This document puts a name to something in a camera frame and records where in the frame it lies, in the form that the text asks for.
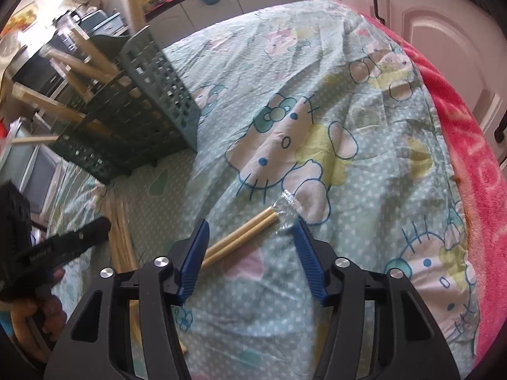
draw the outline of person's hand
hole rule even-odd
[[[53,285],[61,281],[65,275],[64,269],[58,269],[53,274]],[[31,317],[40,308],[46,316],[44,333],[51,335],[52,341],[57,341],[67,322],[67,314],[62,310],[62,303],[56,296],[45,301],[30,298],[20,298],[12,303],[11,322],[16,339],[24,351],[39,361],[47,362],[47,357],[35,341],[26,318]]]

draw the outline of hello kitty tablecloth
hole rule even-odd
[[[202,109],[199,152],[112,186],[139,262],[188,237],[197,218],[216,242],[285,189],[339,255],[411,278],[465,376],[479,315],[463,208],[437,111],[400,46],[349,8],[314,0],[221,22],[166,53]],[[50,231],[91,220],[104,192],[71,167]],[[67,266],[56,294],[68,313],[109,264],[103,246]],[[275,227],[203,271],[175,309],[194,380],[311,378],[329,316]],[[366,317],[370,343],[371,308]]]

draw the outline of plastic basket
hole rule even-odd
[[[107,44],[97,44],[107,55]],[[118,52],[118,42],[110,40]],[[51,148],[102,183],[185,148],[197,150],[201,110],[145,27],[117,55],[121,73],[99,88],[88,103],[75,98],[68,106],[86,114],[80,124],[54,126]],[[112,131],[91,133],[93,119]]]

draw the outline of red fleece blanket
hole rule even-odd
[[[440,118],[465,209],[468,252],[481,311],[476,364],[507,318],[507,183],[493,151],[462,98],[414,47],[375,19],[417,65]]]

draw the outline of silver screw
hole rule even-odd
[[[169,259],[167,257],[157,257],[153,263],[157,267],[165,267],[169,264]]]
[[[103,278],[103,279],[107,279],[108,277],[111,277],[113,274],[114,274],[114,270],[111,269],[110,267],[107,267],[105,269],[102,269],[102,271],[100,272],[100,276]]]
[[[394,279],[401,279],[405,274],[400,269],[391,269],[389,275]]]
[[[335,260],[335,265],[341,269],[346,269],[350,265],[350,260],[344,257],[338,257]]]

